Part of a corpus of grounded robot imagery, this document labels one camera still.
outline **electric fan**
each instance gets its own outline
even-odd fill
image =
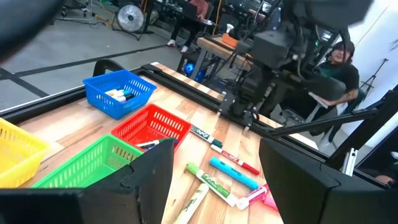
[[[121,29],[116,29],[114,27],[115,20]],[[140,33],[139,37],[134,35],[134,32],[139,31],[143,24],[144,15],[141,12],[141,9],[133,4],[127,4],[121,6],[119,10],[115,13],[112,21],[112,30],[124,31],[139,40],[142,36],[142,32]]]

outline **pink marker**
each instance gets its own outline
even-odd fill
[[[260,171],[256,170],[255,168],[253,168],[252,166],[250,166],[249,164],[243,162],[242,160],[232,156],[230,153],[226,152],[225,150],[215,146],[215,145],[211,145],[210,146],[212,149],[216,150],[217,152],[219,152],[221,155],[227,157],[228,159],[234,161],[235,163],[237,163],[239,166],[245,168],[246,170],[252,172],[253,174],[259,175]]]
[[[268,191],[267,187],[264,185],[264,186],[260,187],[259,189],[251,192],[246,197],[243,197],[238,200],[238,202],[236,203],[237,208],[240,210],[244,210],[253,202],[255,202],[259,199],[262,199],[266,195],[267,191]]]
[[[276,203],[272,197],[263,195],[261,200],[264,205],[270,206],[278,211],[278,207],[276,206]]]

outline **wooden tabletop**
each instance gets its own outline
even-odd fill
[[[221,99],[221,95],[217,92],[157,62],[153,64],[161,68],[165,73],[211,96]],[[261,170],[261,163],[258,156],[260,136],[250,131],[243,134],[243,129],[240,126],[217,117],[216,113],[174,93],[160,84],[148,79],[146,80],[157,86],[149,103],[154,103],[200,127],[223,142],[224,150]],[[23,187],[31,186],[101,136],[109,134],[117,124],[128,117],[126,116],[116,121],[92,107],[83,99],[21,123],[21,128],[48,141],[52,146],[51,150],[45,155],[38,173],[26,182]],[[262,120],[267,124],[277,125],[277,123],[265,117],[262,117]],[[308,139],[302,138],[302,140],[311,144],[311,141]],[[223,187],[230,190],[232,194],[235,194],[239,198],[250,192],[246,186],[233,181],[229,176],[211,167],[209,160],[212,156],[219,157],[231,167],[256,180],[260,185],[266,183],[262,171],[261,175],[255,176],[246,170],[242,170],[212,150],[207,142],[190,133],[175,153],[172,184],[162,223],[173,223],[183,206],[200,185],[200,181],[196,177],[185,171],[185,166],[188,162],[194,162],[200,166],[202,170],[214,177]],[[275,210],[268,208],[260,202],[240,211],[236,207],[227,205],[227,203],[213,192],[209,192],[195,212],[190,223],[277,224],[282,223],[282,220]]]
[[[228,47],[231,48],[231,49],[235,49],[235,47],[230,46],[230,45],[224,43],[224,42],[221,40],[221,37],[213,37],[212,39],[213,39],[214,41],[217,41],[217,42],[223,44],[223,45],[228,46]],[[198,40],[197,40],[197,45],[198,45],[200,48],[205,49],[205,50],[207,50],[209,53],[215,54],[215,55],[221,57],[221,58],[224,59],[224,60],[226,60],[226,59],[232,54],[232,51],[230,51],[229,49],[226,49],[226,48],[222,47],[222,46],[219,45],[219,44],[213,43],[212,41],[207,40],[207,39],[205,39],[204,37],[198,38]],[[245,69],[245,70],[247,70],[247,71],[250,71],[250,70],[251,70],[251,62],[245,60],[245,58],[242,57],[242,56],[237,56],[236,59],[235,59],[235,61],[234,61],[234,63],[235,63],[237,66],[239,66],[239,67],[242,66],[242,69]]]

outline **gray floor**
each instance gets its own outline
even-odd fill
[[[110,12],[102,8],[95,7],[95,10],[101,16],[108,19],[111,19],[113,16]],[[82,17],[81,15],[82,13],[77,11],[70,12],[68,16]],[[150,29],[155,31],[155,34],[143,35],[142,39],[138,42],[129,34],[112,31],[110,27],[103,25],[93,27],[96,29],[86,24],[56,21],[54,26],[48,26],[28,46],[2,64],[1,67],[8,72],[17,73],[76,62],[156,45],[164,45],[167,43],[167,37],[170,35],[169,32],[151,27]],[[136,68],[151,62],[160,62],[170,68],[176,69],[180,57],[181,54],[178,49],[162,47],[112,59],[126,69]],[[82,85],[82,79],[92,75],[94,64],[94,62],[91,62],[50,72],[37,73],[21,77],[21,79],[51,95]],[[236,75],[234,73],[236,73],[236,70],[236,68],[232,70],[223,69],[219,77],[235,79]],[[37,95],[10,80],[0,80],[0,90],[4,93],[3,97],[0,98],[0,110],[39,98]],[[277,108],[272,113],[272,118],[281,123],[284,119],[279,116],[279,111],[280,108]],[[313,137],[309,133],[302,134],[315,142],[320,142],[322,138],[321,136]],[[321,148],[321,151],[330,155],[336,146],[339,146],[345,139],[346,134],[339,131],[334,144]]]

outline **red basket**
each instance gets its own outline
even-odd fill
[[[185,120],[156,105],[148,104],[114,128],[112,134],[143,152],[145,150],[137,147],[136,144],[162,138],[174,138],[178,140],[178,144],[174,147],[175,152],[191,128],[192,125]]]

